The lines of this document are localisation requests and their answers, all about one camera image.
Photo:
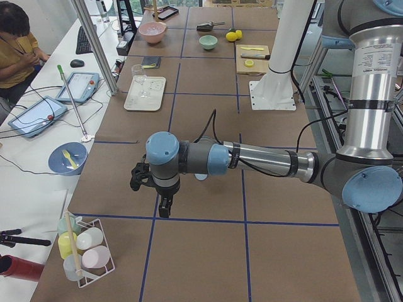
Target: keyboard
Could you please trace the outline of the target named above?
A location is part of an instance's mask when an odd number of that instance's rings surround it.
[[[80,55],[83,53],[93,52],[91,46],[89,44],[86,33],[84,32],[84,28],[80,26],[77,34],[77,47],[76,47],[76,55]]]

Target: label sticker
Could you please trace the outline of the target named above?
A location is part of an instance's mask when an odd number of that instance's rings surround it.
[[[400,56],[400,44],[386,43],[356,49],[353,77],[370,74],[396,76]]]

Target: blue joint cap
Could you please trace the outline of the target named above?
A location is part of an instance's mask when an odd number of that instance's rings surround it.
[[[322,46],[329,49],[354,49],[355,45],[349,38],[339,38],[335,36],[323,36]]]
[[[154,133],[145,143],[147,159],[152,165],[163,165],[175,158],[179,152],[178,139],[169,132]]]
[[[366,168],[346,182],[344,203],[365,213],[378,213],[392,206],[402,193],[402,179],[385,165]]]
[[[229,164],[228,148],[223,145],[212,145],[208,153],[207,171],[210,175],[224,175]]]
[[[392,16],[403,17],[403,0],[372,0],[382,11]]]

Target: white cup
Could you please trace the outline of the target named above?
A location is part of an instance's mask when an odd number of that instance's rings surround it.
[[[76,245],[80,250],[87,250],[101,244],[103,233],[99,228],[89,228],[77,236]]]
[[[107,247],[104,245],[99,245],[87,250],[84,255],[82,255],[82,265],[88,269],[99,269],[104,267],[111,257],[111,253]]]
[[[81,263],[81,261],[82,261],[81,255],[78,255],[78,258],[79,258],[80,263]],[[79,277],[76,274],[76,264],[74,263],[74,256],[73,255],[67,256],[67,258],[64,259],[64,261],[63,261],[63,269],[64,269],[65,276],[70,281],[78,281],[78,280],[80,280],[80,279],[82,279],[84,277],[84,276]]]

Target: pink bowl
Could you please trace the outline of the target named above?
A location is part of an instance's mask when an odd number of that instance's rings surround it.
[[[163,22],[147,22],[141,24],[139,33],[143,39],[151,44],[158,43],[164,38],[167,26]]]

